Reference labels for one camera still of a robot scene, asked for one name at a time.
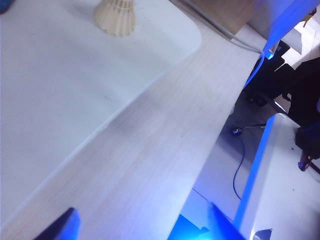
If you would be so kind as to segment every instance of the white desk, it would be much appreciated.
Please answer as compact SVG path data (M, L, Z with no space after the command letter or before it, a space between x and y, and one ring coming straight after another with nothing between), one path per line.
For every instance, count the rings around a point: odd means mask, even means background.
M195 23L167 0L135 1L127 37L95 26L99 2L17 1L1 16L1 225L201 45Z
M82 220L80 240L169 236L259 57L174 2L199 28L200 49L43 182L3 227L1 239L33 239L70 206ZM238 36L260 48L266 43L248 26Z
M247 240L267 229L270 240L320 239L320 176L298 169L298 127L282 114L267 122L234 220Z

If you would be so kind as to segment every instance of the cable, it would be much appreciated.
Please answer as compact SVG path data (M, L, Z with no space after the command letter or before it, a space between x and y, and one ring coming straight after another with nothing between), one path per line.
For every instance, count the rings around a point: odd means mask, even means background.
M246 156L246 148L245 148L245 143L244 143L244 140L239 137L239 139L241 140L241 145L242 145L242 159L240 161L240 164L238 166L238 168L236 169L235 173L234 173L234 176L233 176L233 181L232 181L232 187L233 187L233 191L235 193L235 195L238 197L239 200L241 200L241 197L239 196L237 190L236 190L236 177L237 177L237 174L238 174L238 171L242 165L242 163L244 162L245 160L245 156Z
M208 199L206 199L203 195L201 195L197 190L195 190L194 188L192 188L192 190L193 191L195 191L197 194L199 194L204 200L206 200L208 203L210 203L210 201L208 200ZM228 217L226 214L224 214L223 212L222 212L222 214L227 218L227 219L229 219L231 222L233 222L233 220L230 218L230 217Z
M193 2L190 2L189 0L185 0L186 3L192 7L194 10L196 10L202 17L204 17L211 25L213 25L215 28L217 28L220 32L222 32L224 35L227 35L241 44L247 46L245 49L252 51L254 53L260 54L260 62L258 66L254 69L254 71L250 74L248 80L246 81L244 88L248 85L248 83L255 77L259 69L261 68L262 64L264 63L265 60L265 53L263 50L260 50L259 48L252 46L248 43L246 43L244 40L241 38L237 37L236 35L232 34L228 29L226 29L224 26L222 26L220 23L218 23L216 20L214 20L212 17L210 17L208 14L206 14L200 7L198 7L196 4Z

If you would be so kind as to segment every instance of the black cable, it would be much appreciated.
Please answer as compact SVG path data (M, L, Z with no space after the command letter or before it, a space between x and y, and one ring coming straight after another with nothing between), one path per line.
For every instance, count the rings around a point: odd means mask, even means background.
M201 195L197 190L195 190L194 188L192 188L192 190L193 191L195 191L197 194L199 194L204 200L206 200L208 203L210 203L210 201L208 200L208 199L206 199L203 195ZM230 218L230 217L228 217L226 214L224 214L223 212L222 212L222 214L227 218L227 219L229 219L231 222L233 222L233 220Z
M320 169L312 162L311 163L311 168L313 168L313 170L315 170L318 174L320 174Z
M234 176L233 176L233 181L232 181L232 187L233 187L233 191L235 193L235 195L238 197L239 200L241 200L241 197L239 196L237 190L236 190L236 177L237 177L237 174L238 174L238 171L242 165L242 163L244 162L245 160L245 156L246 156L246 148L245 148L245 143L244 143L244 140L239 136L238 138L240 138L241 140L241 145L242 145L242 159L241 159L241 162L238 166L238 168L236 169L235 173L234 173Z

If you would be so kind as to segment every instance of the badminton shuttlecock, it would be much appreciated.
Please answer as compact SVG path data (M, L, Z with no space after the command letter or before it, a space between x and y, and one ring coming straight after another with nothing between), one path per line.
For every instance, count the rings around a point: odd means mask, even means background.
M102 0L94 11L94 20L108 34L127 36L136 24L134 0Z

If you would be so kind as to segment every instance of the light wooden desk surface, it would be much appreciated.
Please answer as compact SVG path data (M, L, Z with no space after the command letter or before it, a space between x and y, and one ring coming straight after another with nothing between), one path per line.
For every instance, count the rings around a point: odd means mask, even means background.
M197 13L198 52L163 76L51 176L1 230L31 240L67 208L80 240L165 240L259 55L221 37ZM248 26L239 37L263 48Z

